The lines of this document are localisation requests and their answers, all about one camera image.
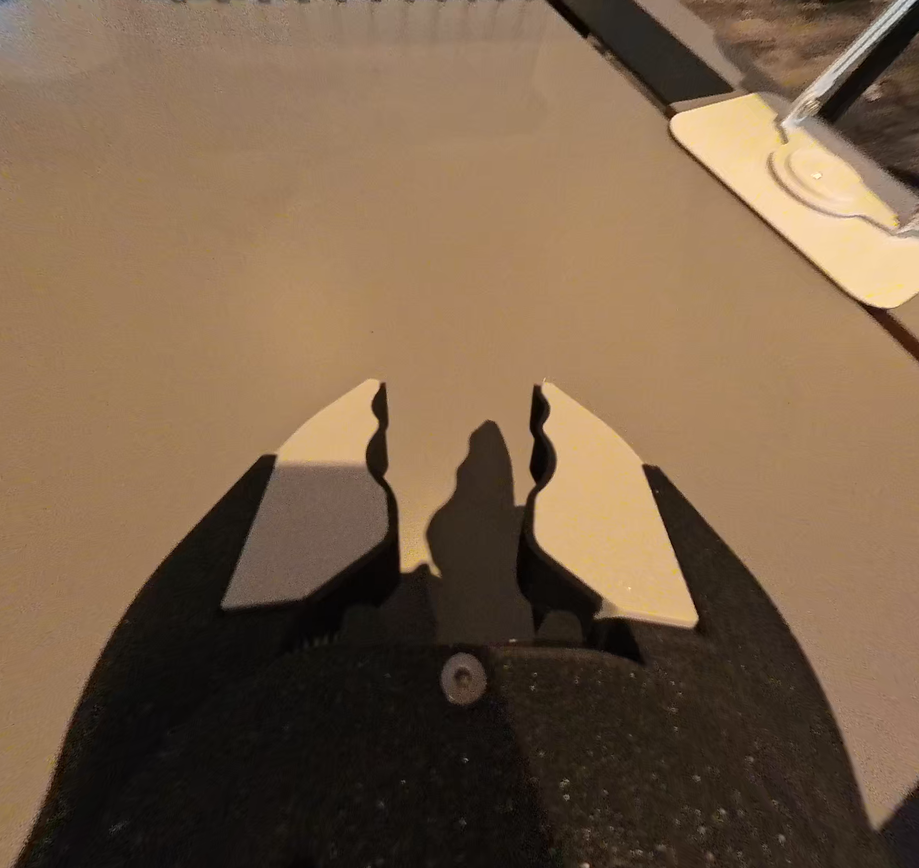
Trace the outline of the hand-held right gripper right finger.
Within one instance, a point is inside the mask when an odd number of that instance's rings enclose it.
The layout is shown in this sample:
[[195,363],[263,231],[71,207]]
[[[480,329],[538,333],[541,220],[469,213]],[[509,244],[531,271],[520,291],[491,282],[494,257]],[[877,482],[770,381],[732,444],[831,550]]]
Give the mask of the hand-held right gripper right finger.
[[533,390],[533,489],[518,584],[537,621],[611,620],[694,628],[699,621],[646,467],[607,423],[550,381]]

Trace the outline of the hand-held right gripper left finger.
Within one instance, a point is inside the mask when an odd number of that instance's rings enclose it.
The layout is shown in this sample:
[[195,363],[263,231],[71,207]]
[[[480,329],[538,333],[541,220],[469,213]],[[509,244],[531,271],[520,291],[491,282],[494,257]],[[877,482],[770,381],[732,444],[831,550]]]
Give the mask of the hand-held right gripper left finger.
[[386,385],[369,378],[307,419],[274,454],[222,599],[225,612],[326,598],[381,564],[399,577],[398,510],[387,482]]

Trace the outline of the black pad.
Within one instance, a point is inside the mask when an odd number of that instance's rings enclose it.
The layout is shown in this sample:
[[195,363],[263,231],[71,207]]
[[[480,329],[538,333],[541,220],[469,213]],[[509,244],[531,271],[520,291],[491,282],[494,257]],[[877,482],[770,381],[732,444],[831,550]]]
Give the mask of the black pad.
[[593,39],[650,97],[675,112],[681,104],[735,91],[636,0],[549,0],[583,38]]

